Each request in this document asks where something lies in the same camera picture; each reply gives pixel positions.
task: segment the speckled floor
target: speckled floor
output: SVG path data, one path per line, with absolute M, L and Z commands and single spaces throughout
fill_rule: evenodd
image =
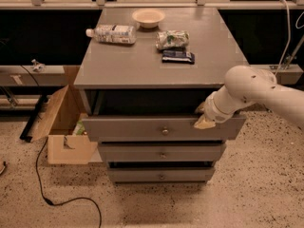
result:
M 261 108 L 247 121 L 206 184 L 111 183 L 103 163 L 56 165 L 39 160 L 44 193 L 53 202 L 93 198 L 102 227 L 304 227 L 304 135 Z M 86 200 L 50 207 L 41 198 L 35 161 L 45 140 L 19 140 L 24 119 L 0 119 L 0 227 L 98 227 Z

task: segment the gray countertop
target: gray countertop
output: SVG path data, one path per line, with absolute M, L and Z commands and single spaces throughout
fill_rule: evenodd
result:
M 78 88 L 206 88 L 221 86 L 227 70 L 248 65 L 229 29 L 214 8 L 161 8 L 165 18 L 157 28 L 141 28 L 133 19 L 136 9 L 104 9 L 101 24 L 132 25 L 134 45 L 94 41 L 85 54 L 75 80 Z M 194 65 L 162 63 L 156 33 L 187 30 Z

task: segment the plastic bottle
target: plastic bottle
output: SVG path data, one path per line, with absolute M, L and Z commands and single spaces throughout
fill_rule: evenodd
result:
M 98 25 L 95 29 L 87 29 L 85 33 L 97 42 L 134 44 L 136 41 L 136 30 L 133 26 Z

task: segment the bowl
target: bowl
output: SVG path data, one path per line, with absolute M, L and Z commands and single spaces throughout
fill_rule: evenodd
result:
M 159 9 L 138 9 L 132 13 L 132 18 L 146 29 L 156 27 L 164 17 L 164 12 Z

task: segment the bottle cap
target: bottle cap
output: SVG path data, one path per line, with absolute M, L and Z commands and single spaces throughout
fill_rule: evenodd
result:
M 93 36 L 94 36 L 94 29 L 88 28 L 88 29 L 85 31 L 85 34 L 86 34 L 87 37 L 93 37 Z

